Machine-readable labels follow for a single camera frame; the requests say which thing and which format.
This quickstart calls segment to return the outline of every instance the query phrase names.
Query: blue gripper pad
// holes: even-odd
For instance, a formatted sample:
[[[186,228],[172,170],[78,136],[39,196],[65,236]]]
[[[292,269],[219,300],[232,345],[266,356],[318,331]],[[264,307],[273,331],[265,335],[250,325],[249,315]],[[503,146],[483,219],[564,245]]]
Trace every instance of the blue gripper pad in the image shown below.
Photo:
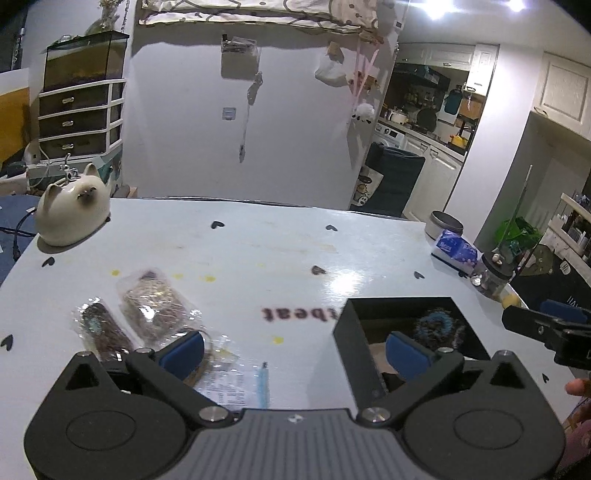
[[[540,303],[540,312],[573,323],[587,323],[589,320],[583,309],[554,300],[544,300]]]
[[[158,365],[180,380],[184,380],[203,360],[205,344],[200,333],[166,352]]]
[[[386,340],[386,360],[409,382],[431,366],[433,353],[407,336],[392,332]]]

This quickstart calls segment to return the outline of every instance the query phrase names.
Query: fish tank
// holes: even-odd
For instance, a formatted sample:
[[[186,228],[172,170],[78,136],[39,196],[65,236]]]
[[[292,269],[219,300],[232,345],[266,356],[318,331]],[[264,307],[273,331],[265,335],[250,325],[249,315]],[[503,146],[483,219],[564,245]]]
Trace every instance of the fish tank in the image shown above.
[[[123,77],[129,35],[106,31],[47,47],[43,91]]]

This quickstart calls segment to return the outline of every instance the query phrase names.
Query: ceramic cat figurine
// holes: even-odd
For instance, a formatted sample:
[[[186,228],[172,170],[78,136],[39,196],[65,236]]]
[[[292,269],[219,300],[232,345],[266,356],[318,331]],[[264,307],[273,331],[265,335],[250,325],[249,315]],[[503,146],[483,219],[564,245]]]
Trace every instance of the ceramic cat figurine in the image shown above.
[[[37,206],[35,224],[48,245],[65,247],[94,232],[109,211],[109,192],[96,167],[89,163],[79,179],[49,185]]]

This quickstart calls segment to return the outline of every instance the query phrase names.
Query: drawer handle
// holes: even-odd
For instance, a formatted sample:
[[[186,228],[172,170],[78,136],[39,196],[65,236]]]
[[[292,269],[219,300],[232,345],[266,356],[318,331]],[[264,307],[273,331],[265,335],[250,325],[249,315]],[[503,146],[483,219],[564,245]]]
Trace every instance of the drawer handle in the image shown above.
[[[535,106],[534,110],[538,113],[541,113],[544,116],[548,116],[548,112],[546,110],[542,110],[539,106]]]

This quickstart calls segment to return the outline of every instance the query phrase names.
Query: finger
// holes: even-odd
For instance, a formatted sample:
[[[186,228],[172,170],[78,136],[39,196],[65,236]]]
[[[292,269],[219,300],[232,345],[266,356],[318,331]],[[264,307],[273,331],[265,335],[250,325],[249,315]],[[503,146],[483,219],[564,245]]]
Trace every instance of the finger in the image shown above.
[[[564,388],[569,395],[576,397],[591,397],[591,381],[580,378],[566,384]]]
[[[581,423],[583,421],[591,420],[591,405],[583,405],[573,415],[573,421],[575,423]]]

